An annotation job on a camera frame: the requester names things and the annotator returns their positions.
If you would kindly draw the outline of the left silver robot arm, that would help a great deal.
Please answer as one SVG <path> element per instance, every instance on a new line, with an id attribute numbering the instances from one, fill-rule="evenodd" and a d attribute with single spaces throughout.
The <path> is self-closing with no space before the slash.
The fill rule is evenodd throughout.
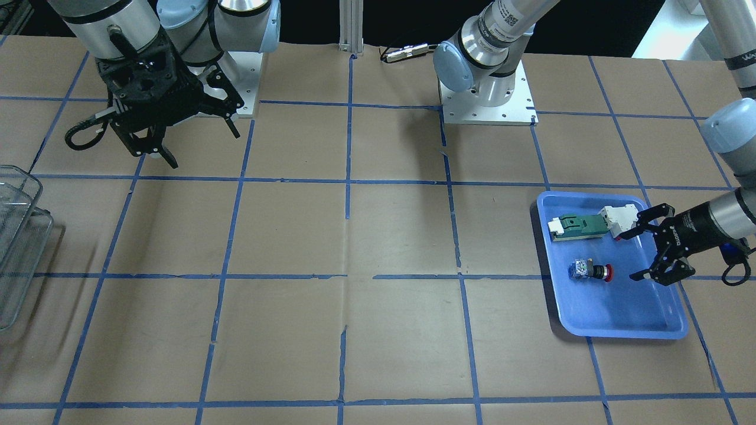
<path id="1" fill-rule="evenodd" d="M 562 1 L 538 22 L 522 59 L 534 126 L 448 125 L 452 221 L 418 266 L 398 272 L 537 273 L 527 208 L 540 191 L 629 194 L 678 210 L 734 183 L 698 132 L 739 97 L 721 60 L 637 59 L 662 1 Z"/>

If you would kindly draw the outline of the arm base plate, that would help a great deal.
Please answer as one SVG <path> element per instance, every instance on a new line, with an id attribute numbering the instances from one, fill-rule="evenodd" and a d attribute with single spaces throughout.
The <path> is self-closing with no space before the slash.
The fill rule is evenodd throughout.
<path id="1" fill-rule="evenodd" d="M 256 116 L 264 61 L 263 53 L 243 51 L 225 52 L 218 61 L 220 69 L 234 84 L 244 102 L 244 105 L 237 109 L 240 118 L 253 119 Z"/>
<path id="2" fill-rule="evenodd" d="M 438 91 L 446 124 L 534 126 L 539 123 L 522 61 L 515 73 L 486 76 L 477 86 L 455 92 L 441 81 Z"/>

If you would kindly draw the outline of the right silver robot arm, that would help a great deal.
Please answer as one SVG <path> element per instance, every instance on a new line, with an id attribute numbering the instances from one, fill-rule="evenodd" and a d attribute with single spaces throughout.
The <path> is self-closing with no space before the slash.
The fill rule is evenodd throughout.
<path id="1" fill-rule="evenodd" d="M 106 108 L 67 130 L 68 148 L 97 145 L 111 128 L 130 155 L 160 156 L 163 140 L 195 116 L 223 119 L 234 137 L 253 116 L 262 58 L 281 33 L 278 1 L 51 1 L 94 57 Z"/>

